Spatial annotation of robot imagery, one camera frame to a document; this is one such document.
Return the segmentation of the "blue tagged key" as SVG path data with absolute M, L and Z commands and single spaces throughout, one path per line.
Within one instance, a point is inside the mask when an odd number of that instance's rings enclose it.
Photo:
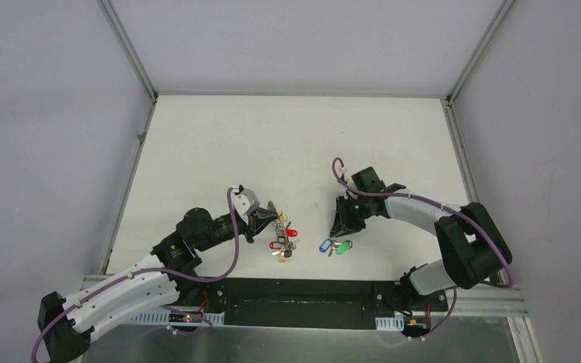
M 337 241 L 333 238 L 326 238 L 318 247 L 320 253 L 331 256 L 337 248 Z

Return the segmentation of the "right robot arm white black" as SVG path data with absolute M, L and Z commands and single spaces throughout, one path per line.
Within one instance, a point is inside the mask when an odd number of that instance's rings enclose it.
M 411 268 L 399 279 L 386 298 L 394 307 L 416 310 L 432 294 L 492 285 L 492 275 L 509 270 L 511 251 L 484 205 L 445 204 L 404 185 L 386 185 L 371 166 L 346 178 L 341 158 L 333 160 L 331 171 L 346 189 L 336 199 L 332 238 L 358 233 L 367 219 L 381 216 L 413 225 L 437 239 L 440 259 Z

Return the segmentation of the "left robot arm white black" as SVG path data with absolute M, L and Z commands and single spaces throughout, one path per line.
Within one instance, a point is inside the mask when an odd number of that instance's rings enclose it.
M 98 338 L 142 312 L 178 301 L 191 306 L 199 300 L 200 284 L 227 278 L 237 263 L 223 274 L 202 278 L 195 272 L 201 264 L 198 253 L 228 240 L 245 236 L 248 243 L 278 213 L 262 207 L 241 216 L 236 211 L 213 218 L 203 208 L 184 214 L 173 233 L 155 245 L 149 254 L 116 275 L 70 296 L 54 291 L 42 298 L 37 318 L 40 335 L 31 360 L 44 346 L 52 362 L 70 362 L 83 355 Z

